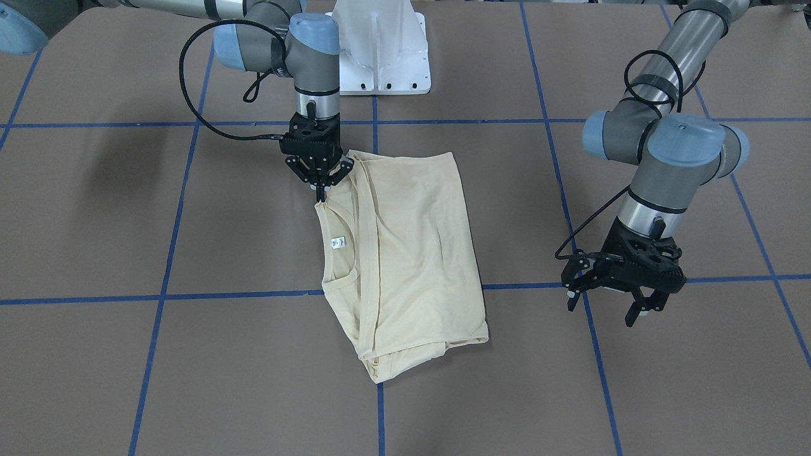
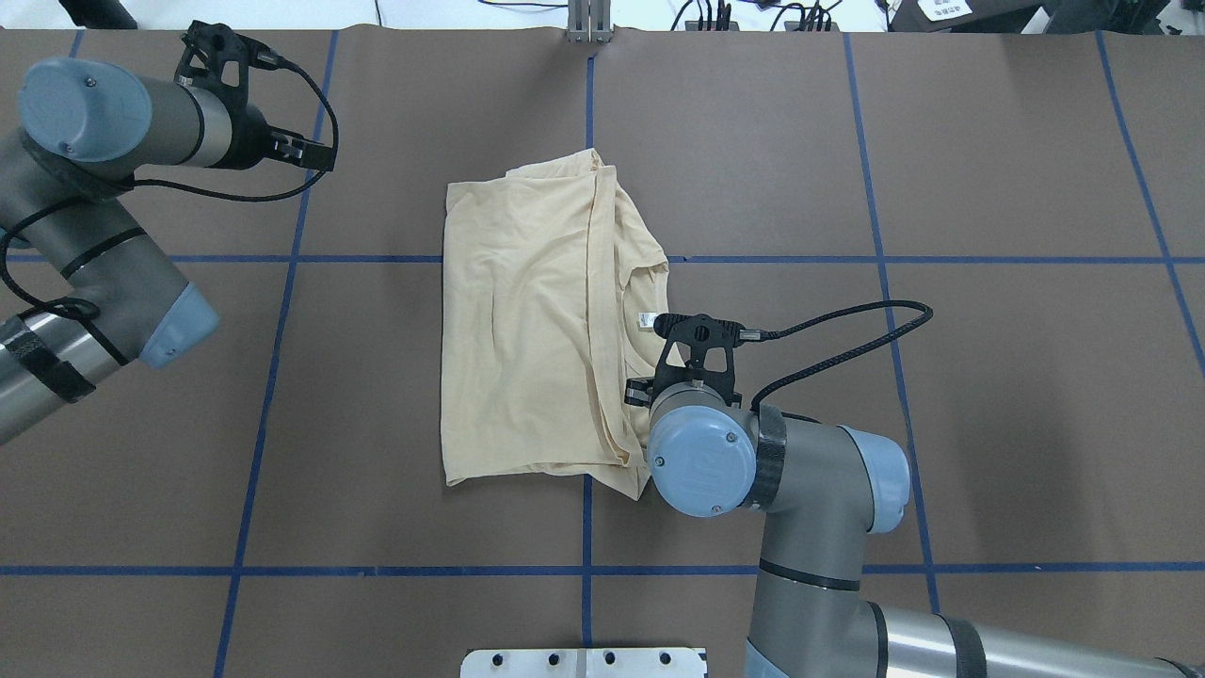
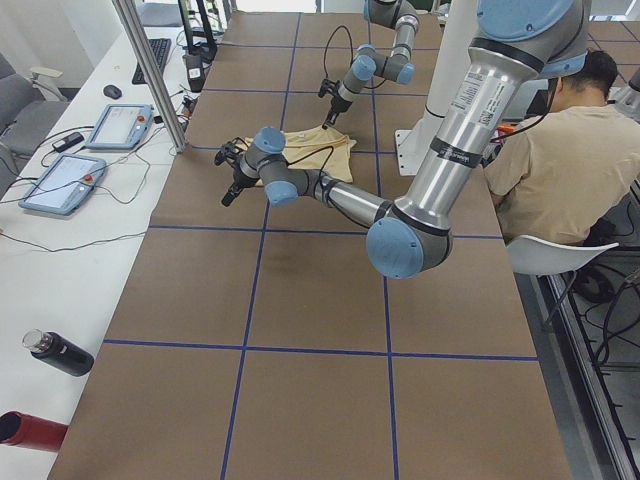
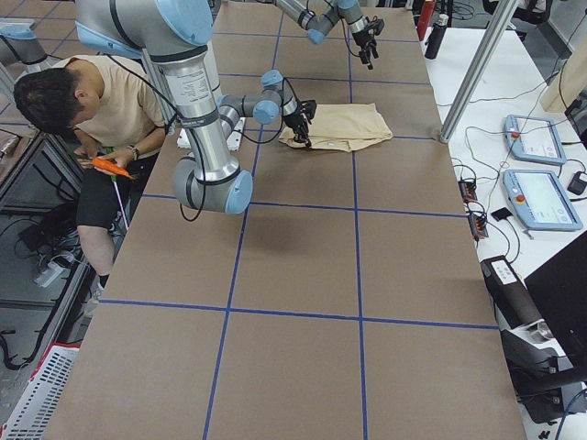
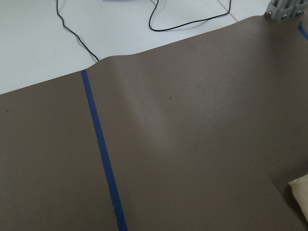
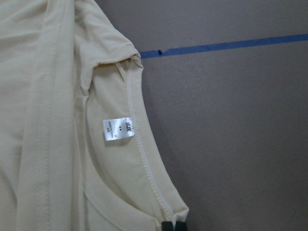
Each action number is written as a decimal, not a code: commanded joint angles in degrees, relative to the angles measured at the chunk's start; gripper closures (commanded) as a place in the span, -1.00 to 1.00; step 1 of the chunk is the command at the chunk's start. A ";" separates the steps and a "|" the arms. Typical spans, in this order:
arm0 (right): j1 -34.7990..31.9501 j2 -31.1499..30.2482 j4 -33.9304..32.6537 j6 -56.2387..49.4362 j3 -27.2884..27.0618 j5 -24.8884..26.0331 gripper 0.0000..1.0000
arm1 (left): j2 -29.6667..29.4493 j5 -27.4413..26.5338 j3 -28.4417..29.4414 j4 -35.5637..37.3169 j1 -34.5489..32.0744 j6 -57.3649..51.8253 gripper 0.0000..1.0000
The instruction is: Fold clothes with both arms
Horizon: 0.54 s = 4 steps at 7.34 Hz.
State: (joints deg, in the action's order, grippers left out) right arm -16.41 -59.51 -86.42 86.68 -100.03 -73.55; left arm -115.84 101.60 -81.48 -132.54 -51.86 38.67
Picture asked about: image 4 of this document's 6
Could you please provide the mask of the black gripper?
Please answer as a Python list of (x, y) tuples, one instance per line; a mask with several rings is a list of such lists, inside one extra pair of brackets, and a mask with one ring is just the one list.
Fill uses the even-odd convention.
[(377, 59), (376, 38), (384, 29), (384, 21), (374, 16), (369, 19), (362, 16), (359, 20), (350, 25), (350, 30), (355, 43), (360, 47), (359, 58), (362, 64), (365, 64), (368, 70), (373, 70), (371, 58)]
[(304, 143), (306, 148), (312, 147), (309, 137), (309, 126), (316, 114), (317, 104), (315, 100), (297, 101), (296, 108), (282, 119), (293, 130), (293, 140), (296, 143)]

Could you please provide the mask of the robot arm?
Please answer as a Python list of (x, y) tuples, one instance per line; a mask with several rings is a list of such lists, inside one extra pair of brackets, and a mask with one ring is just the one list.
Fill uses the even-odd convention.
[(376, 38), (384, 29), (384, 21), (376, 16), (365, 16), (358, 1), (326, 1), (327, 9), (320, 15), (299, 1), (277, 0), (270, 1), (270, 4), (295, 21), (316, 45), (321, 44), (338, 23), (342, 23), (343, 30), (350, 32), (359, 47), (357, 53), (347, 47), (349, 53), (359, 58), (368, 70), (373, 69), (371, 59), (379, 58)]
[(205, 66), (213, 18), (206, 1), (79, 1), (79, 40), (86, 46), (127, 58), (145, 56), (151, 83), (168, 101), (185, 130), (193, 154), (180, 159), (173, 191), (187, 207), (240, 214), (249, 206), (253, 179), (227, 146), (240, 118), (260, 124), (276, 117), (308, 145), (313, 100), (299, 100), (282, 75), (261, 77), (258, 95), (215, 97)]

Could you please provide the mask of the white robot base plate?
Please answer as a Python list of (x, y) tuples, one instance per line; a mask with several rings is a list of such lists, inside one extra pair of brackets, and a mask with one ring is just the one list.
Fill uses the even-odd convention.
[(204, 140), (206, 140), (210, 145), (220, 145), (224, 143), (227, 146), (229, 151), (238, 151), (241, 145), (241, 140), (243, 138), (243, 129), (245, 128), (245, 117), (241, 117), (237, 122), (231, 126), (229, 123), (222, 123), (223, 132), (220, 132), (217, 129), (213, 131), (206, 131), (198, 130), (195, 132), (196, 135), (204, 135)]

